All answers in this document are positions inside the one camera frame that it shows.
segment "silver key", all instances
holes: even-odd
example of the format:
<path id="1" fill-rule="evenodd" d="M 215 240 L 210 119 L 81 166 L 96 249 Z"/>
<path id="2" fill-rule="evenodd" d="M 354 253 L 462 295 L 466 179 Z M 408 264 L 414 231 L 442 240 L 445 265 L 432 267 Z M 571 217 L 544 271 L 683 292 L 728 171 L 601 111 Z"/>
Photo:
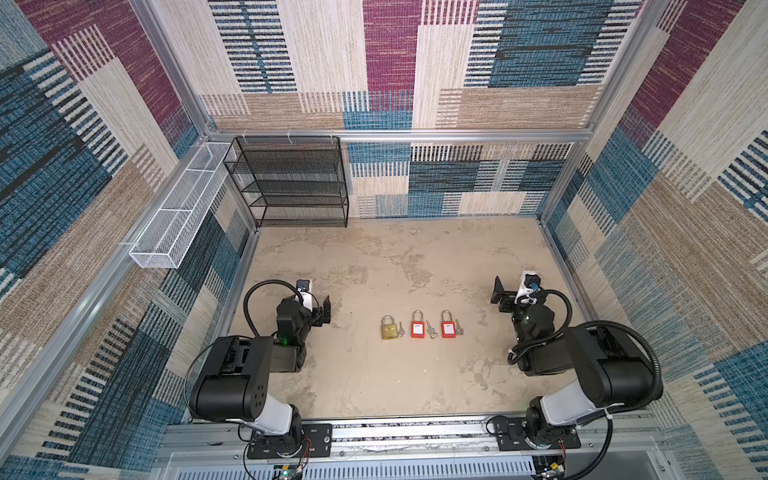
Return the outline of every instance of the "silver key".
<path id="1" fill-rule="evenodd" d="M 429 325 L 429 320 L 427 320 L 427 333 L 429 334 L 429 338 L 436 339 L 437 338 L 437 330 L 432 328 L 432 325 Z"/>

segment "white wire basket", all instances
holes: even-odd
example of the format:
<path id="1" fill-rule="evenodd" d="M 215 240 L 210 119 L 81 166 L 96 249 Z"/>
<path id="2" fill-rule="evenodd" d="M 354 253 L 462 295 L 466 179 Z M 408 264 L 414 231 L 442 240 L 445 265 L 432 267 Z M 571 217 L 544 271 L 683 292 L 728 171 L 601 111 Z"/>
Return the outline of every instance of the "white wire basket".
<path id="1" fill-rule="evenodd" d="M 235 161 L 228 143 L 207 142 L 194 155 L 131 248 L 141 268 L 178 268 Z"/>

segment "wire mesh basket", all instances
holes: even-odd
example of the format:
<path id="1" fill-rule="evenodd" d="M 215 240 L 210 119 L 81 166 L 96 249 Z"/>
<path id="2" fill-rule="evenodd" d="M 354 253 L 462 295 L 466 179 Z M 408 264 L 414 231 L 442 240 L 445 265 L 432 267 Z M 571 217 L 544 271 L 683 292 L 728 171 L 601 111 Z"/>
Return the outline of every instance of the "wire mesh basket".
<path id="1" fill-rule="evenodd" d="M 346 227 L 337 137 L 236 137 L 231 150 L 224 165 L 258 227 Z"/>
<path id="2" fill-rule="evenodd" d="M 142 230 L 129 255 L 142 268 L 178 268 L 227 177 L 230 144 L 208 142 L 194 155 Z"/>

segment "black mesh shelf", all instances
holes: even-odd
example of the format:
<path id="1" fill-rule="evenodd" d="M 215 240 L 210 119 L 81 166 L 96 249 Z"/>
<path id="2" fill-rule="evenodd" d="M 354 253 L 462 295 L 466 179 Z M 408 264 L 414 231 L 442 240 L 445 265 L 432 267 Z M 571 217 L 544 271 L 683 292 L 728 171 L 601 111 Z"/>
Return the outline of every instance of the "black mesh shelf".
<path id="1" fill-rule="evenodd" d="M 346 227 L 349 194 L 337 137 L 236 137 L 232 147 L 237 160 L 225 163 L 227 171 L 258 227 Z"/>

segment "brass padlock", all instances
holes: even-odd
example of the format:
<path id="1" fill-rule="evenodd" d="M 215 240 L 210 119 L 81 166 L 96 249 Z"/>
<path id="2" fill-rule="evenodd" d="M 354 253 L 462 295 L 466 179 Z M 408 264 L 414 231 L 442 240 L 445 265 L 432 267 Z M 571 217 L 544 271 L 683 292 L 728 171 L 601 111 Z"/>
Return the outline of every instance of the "brass padlock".
<path id="1" fill-rule="evenodd" d="M 384 323 L 386 319 L 389 319 L 390 323 Z M 387 315 L 382 318 L 382 339 L 391 340 L 396 339 L 399 336 L 397 333 L 397 325 L 395 325 L 395 319 Z"/>

